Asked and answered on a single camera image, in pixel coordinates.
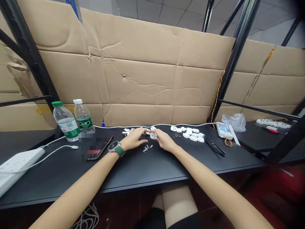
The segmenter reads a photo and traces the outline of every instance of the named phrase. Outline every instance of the red tool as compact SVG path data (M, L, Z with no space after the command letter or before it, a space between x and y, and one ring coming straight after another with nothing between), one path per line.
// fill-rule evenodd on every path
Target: red tool
M271 132L271 133L273 133L273 134L278 134L278 133L279 133L279 132L276 131L276 130L271 130L271 129L268 129L268 128L264 127L264 125L261 125L261 124L258 124L258 123L255 123L255 125L258 126L258 127L263 128L263 129L265 129L265 130L267 130L267 131L269 131L269 132Z

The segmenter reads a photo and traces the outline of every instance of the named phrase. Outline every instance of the black shorts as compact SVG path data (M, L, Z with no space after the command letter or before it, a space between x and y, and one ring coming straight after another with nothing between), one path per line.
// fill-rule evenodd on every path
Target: black shorts
M201 216L198 212L178 221L168 229L190 228L203 228ZM151 208L146 216L134 226L134 229L166 229L164 211L159 208Z

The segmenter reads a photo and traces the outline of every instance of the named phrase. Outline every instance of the black tweezers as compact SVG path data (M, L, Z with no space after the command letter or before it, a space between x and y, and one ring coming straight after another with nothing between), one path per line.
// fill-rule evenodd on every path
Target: black tweezers
M215 145L215 143L208 139L207 137L205 137L208 141L207 144L208 146L217 154L219 154L222 157L225 157L225 154L227 154L225 151L223 151L221 148L219 148L217 145Z

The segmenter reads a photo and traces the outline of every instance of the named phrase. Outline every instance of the hand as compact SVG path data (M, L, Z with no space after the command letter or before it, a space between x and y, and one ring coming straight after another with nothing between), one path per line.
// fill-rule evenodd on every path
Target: hand
M122 149L124 151L126 151L129 149L136 148L143 143L147 143L148 140L139 141L139 138L141 137L141 135L144 132L149 132L149 130L147 130L143 127L136 128L136 129L132 128L129 132L129 135L120 141L120 145L121 145Z
M158 138L156 139L159 142L159 145L162 149L174 153L174 151L177 150L179 147L173 139L167 134L164 133L160 129L151 130L150 132L156 133L158 135Z

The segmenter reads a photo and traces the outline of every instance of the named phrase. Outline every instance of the forearm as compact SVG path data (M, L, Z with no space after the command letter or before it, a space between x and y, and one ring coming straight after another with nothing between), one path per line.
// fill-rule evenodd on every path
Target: forearm
M173 154L235 228L272 228L241 194L181 147Z
M30 228L71 228L92 201L118 159L119 155L116 152L107 153L59 197Z

